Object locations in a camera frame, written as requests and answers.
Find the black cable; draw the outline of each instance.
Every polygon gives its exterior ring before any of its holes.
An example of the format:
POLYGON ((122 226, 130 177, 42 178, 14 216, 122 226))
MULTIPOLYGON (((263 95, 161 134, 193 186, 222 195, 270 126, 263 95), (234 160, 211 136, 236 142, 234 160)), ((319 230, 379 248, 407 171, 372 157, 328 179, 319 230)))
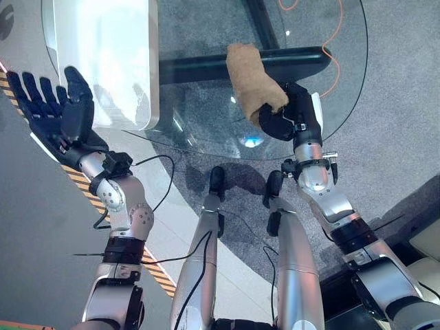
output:
POLYGON ((182 260, 182 259, 189 258, 190 256, 192 256, 192 255, 197 251, 197 249, 199 248, 199 246, 200 246, 201 242, 203 241, 203 239, 204 239, 206 236, 208 236, 208 234, 209 234, 210 232, 211 232, 211 231, 209 231, 209 232, 207 232, 206 234, 203 235, 203 237, 202 237, 202 238, 200 239, 200 241, 197 243, 197 245, 196 245, 196 247, 194 248, 194 250, 193 250, 190 254, 188 254, 187 256, 180 256, 179 258, 164 259, 164 260, 158 260, 158 261, 152 261, 152 262, 141 261, 141 264, 143 264, 143 265, 156 265, 157 263, 167 263, 167 262, 169 262, 169 261, 177 261, 177 260, 182 260))
POLYGON ((104 213, 101 215, 101 217, 93 224, 93 228, 100 230, 100 229, 109 229, 111 228, 110 225, 102 225, 99 227, 100 223, 104 221, 105 217, 109 214, 109 210, 105 209, 104 213))
POLYGON ((156 155, 144 160, 141 160, 140 162, 137 162, 136 164, 132 165, 132 166, 139 166, 143 163, 147 163, 151 160, 155 160, 156 158, 160 158, 160 157, 164 157, 164 158, 168 158, 171 161, 171 176, 170 176, 170 184, 168 185, 168 189, 165 192, 164 197, 160 200, 160 202, 156 205, 156 207, 154 207, 153 212, 155 212, 157 210, 157 208, 160 206, 160 204, 162 204, 162 202, 165 200, 165 198, 168 196, 168 194, 170 193, 171 190, 171 185, 173 184, 173 178, 174 178, 174 171, 175 171, 175 164, 174 164, 174 160, 168 156, 168 155, 156 155))
POLYGON ((273 253, 275 253, 278 256, 278 252, 272 249, 270 246, 265 245, 263 246, 263 251, 266 253, 267 258, 270 261, 270 264, 272 265, 272 269, 274 270, 274 275, 272 277, 272 288, 270 290, 270 309, 272 310, 272 322, 275 322, 275 312, 274 312, 274 287, 275 287, 275 276, 276 276, 276 269, 275 264, 270 258, 269 254, 267 253, 266 249, 271 250, 273 253))
POLYGON ((209 240, 210 240, 210 238, 211 238, 212 231, 210 230, 208 233, 209 233, 209 235, 208 235, 208 238, 206 239, 205 249, 203 250, 203 269, 202 269, 202 271, 201 271, 201 274, 200 274, 199 279, 198 279, 197 282, 194 284, 194 287, 192 287, 192 289, 191 289, 189 295, 186 297, 184 304, 181 306, 181 309, 180 309, 179 315, 178 315, 177 320, 176 320, 176 324, 175 324, 175 326, 174 326, 174 330, 177 330, 177 328, 178 328, 178 326, 179 326, 179 323, 180 323, 180 319, 182 318, 182 315, 184 314, 184 311, 185 311, 186 305, 187 305, 188 302, 190 301, 191 296, 193 295, 194 291, 196 290, 197 286, 200 284, 202 278, 203 278, 204 275, 205 275, 205 271, 206 271, 206 250, 208 249, 208 243, 209 243, 209 240))
POLYGON ((419 282, 419 284, 424 287, 425 289, 427 289, 429 292, 431 292, 432 294, 434 294, 439 300, 440 300, 440 295, 434 291, 433 289, 431 289, 429 286, 424 285, 422 282, 419 282))

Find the black joint band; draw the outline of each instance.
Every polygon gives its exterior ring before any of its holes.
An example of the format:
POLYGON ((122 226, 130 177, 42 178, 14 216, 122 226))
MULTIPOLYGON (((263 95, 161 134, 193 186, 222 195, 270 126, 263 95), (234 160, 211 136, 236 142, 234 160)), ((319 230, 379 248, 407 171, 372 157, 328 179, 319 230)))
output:
POLYGON ((387 306, 387 308, 385 309, 386 315, 388 315, 388 317, 391 320, 394 320, 394 317, 396 316, 397 313, 399 313, 399 311, 402 308, 415 303, 420 303, 422 301, 423 301, 422 299, 416 296, 407 296, 400 298, 396 301, 393 301, 391 304, 387 306))
POLYGON ((377 241, 375 233, 362 218, 352 220, 331 232, 331 238, 344 254, 352 253, 377 241))
POLYGON ((128 263, 139 265, 145 242, 140 239, 110 237, 105 248, 103 263, 128 263))
POLYGON ((91 181, 90 181, 90 185, 89 185, 89 192, 93 195, 93 196, 98 196, 97 191, 98 191, 98 187, 99 184, 101 183, 102 180, 107 178, 107 172, 101 172, 98 175, 96 175, 91 181))

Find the black clamp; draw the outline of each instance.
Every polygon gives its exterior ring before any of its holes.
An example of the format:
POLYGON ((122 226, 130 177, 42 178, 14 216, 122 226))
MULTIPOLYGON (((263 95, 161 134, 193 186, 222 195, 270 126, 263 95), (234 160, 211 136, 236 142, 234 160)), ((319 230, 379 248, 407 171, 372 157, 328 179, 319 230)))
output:
POLYGON ((300 177, 300 174, 304 168, 310 166, 319 166, 319 165, 324 165, 326 170, 329 170, 330 161, 328 159, 321 158, 321 159, 306 160, 304 162, 298 163, 298 162, 294 162, 292 159, 286 159, 281 164, 281 170, 284 176, 293 177, 295 181, 298 181, 298 178, 300 177))
POLYGON ((297 134, 297 132, 303 132, 306 130, 307 130, 307 125, 303 122, 294 125, 294 134, 297 134))
POLYGON ((116 153, 114 151, 106 153, 105 159, 102 162, 104 170, 91 180, 89 192, 97 196, 96 191, 102 180, 132 175, 133 173, 130 171, 132 163, 133 159, 127 153, 116 153))

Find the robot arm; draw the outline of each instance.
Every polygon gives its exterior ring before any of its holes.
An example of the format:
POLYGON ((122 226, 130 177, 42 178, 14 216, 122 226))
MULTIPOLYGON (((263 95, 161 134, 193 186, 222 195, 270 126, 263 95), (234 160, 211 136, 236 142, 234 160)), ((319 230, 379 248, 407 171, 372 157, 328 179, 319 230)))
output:
POLYGON ((395 329, 422 329, 430 322, 440 322, 440 307, 421 300, 417 281, 335 186, 337 154, 322 153, 321 127, 311 96, 296 84, 285 89, 290 103, 284 118, 294 121, 296 161, 286 160, 282 170, 285 176, 295 178, 298 192, 344 253, 344 261, 355 272, 352 283, 364 306, 372 316, 392 325, 404 315, 401 311, 426 308, 419 323, 408 327, 402 324, 408 320, 397 321, 395 329))
POLYGON ((61 164, 70 166, 91 182, 90 193, 109 211, 111 232, 98 266, 82 323, 74 329, 138 329, 144 315, 142 288, 135 285, 142 273, 144 244, 153 227, 153 211, 145 200, 144 187, 132 176, 132 159, 109 151, 93 131, 94 103, 88 84, 73 67, 65 69, 68 95, 41 78, 41 90, 33 75, 23 74, 30 96, 19 76, 8 72, 9 84, 29 122, 34 139, 61 164))

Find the yellow and black striped tape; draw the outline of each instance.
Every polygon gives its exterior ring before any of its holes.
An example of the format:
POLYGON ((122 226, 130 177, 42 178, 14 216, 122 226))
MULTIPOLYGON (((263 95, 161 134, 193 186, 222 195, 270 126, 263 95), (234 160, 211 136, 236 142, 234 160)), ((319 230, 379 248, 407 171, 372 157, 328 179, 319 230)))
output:
MULTIPOLYGON (((17 99, 14 96, 11 88, 9 87, 8 80, 6 79, 6 74, 3 71, 0 71, 0 87, 7 97, 9 97, 12 105, 18 111, 20 116, 26 120, 23 115, 22 110, 19 107, 17 99)), ((81 172, 78 172, 68 166, 61 165, 63 170, 69 175, 69 178, 77 185, 77 187, 82 191, 84 196, 88 198, 90 203, 98 210, 100 214, 104 213, 105 207, 104 204, 97 198, 97 196, 93 196, 89 192, 89 181, 83 176, 81 172)), ((149 252, 149 250, 145 247, 144 256, 142 258, 143 261, 146 262, 156 262, 157 259, 149 252)), ((144 265, 145 268, 150 272, 153 278, 157 281, 157 283, 165 290, 166 294, 168 294, 171 298, 174 297, 176 286, 170 276, 164 271, 160 264, 155 265, 144 265)))

